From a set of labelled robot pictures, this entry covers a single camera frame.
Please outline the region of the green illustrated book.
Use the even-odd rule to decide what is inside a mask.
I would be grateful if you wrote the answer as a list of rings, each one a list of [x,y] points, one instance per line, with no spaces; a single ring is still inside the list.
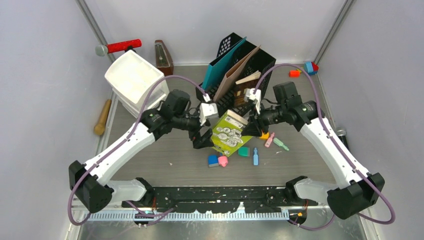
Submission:
[[[252,139],[252,136],[242,135],[247,124],[245,118],[230,109],[227,110],[212,129],[212,148],[230,157]]]

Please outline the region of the red brown book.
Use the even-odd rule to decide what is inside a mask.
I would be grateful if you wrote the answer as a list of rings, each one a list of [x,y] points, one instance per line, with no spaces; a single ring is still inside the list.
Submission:
[[[261,72],[256,71],[238,81],[235,82],[234,86],[234,107],[238,108],[241,106],[244,106],[247,104],[247,102],[244,101],[244,97],[248,91],[248,89],[254,89],[256,87],[256,84],[258,83]]]

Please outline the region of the pink cardboard folder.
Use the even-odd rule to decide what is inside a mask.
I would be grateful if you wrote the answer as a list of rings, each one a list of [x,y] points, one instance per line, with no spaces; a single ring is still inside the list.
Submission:
[[[230,90],[232,85],[237,81],[237,78],[243,71],[244,67],[247,64],[247,61],[261,48],[261,45],[256,46],[248,54],[246,54],[241,60],[239,60],[235,65],[233,65],[224,75],[214,97],[213,101],[217,102],[221,99],[226,92]]]

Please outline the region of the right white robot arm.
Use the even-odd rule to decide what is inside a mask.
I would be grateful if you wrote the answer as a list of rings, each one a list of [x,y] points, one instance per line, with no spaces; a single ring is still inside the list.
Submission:
[[[242,135],[259,137],[268,132],[270,125],[288,123],[312,144],[335,179],[334,184],[306,176],[292,179],[285,184],[287,202],[299,205],[303,200],[312,200],[329,206],[343,220],[373,206],[385,185],[383,176],[372,174],[355,159],[321,108],[313,100],[303,102],[293,82],[275,85],[273,90],[278,104],[269,108],[261,108],[260,90],[245,91],[244,101],[252,111]]]

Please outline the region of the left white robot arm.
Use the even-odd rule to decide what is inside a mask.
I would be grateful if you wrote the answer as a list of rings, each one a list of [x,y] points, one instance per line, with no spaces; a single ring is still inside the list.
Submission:
[[[217,105],[205,96],[197,114],[187,109],[190,96],[181,90],[171,91],[158,107],[145,110],[131,128],[99,155],[69,166],[70,188],[91,214],[98,213],[110,203],[136,202],[141,207],[153,203],[155,191],[143,178],[112,180],[115,173],[132,157],[152,145],[173,129],[188,132],[194,149],[212,147],[212,130],[204,134],[200,130],[209,126],[209,118],[218,116]]]

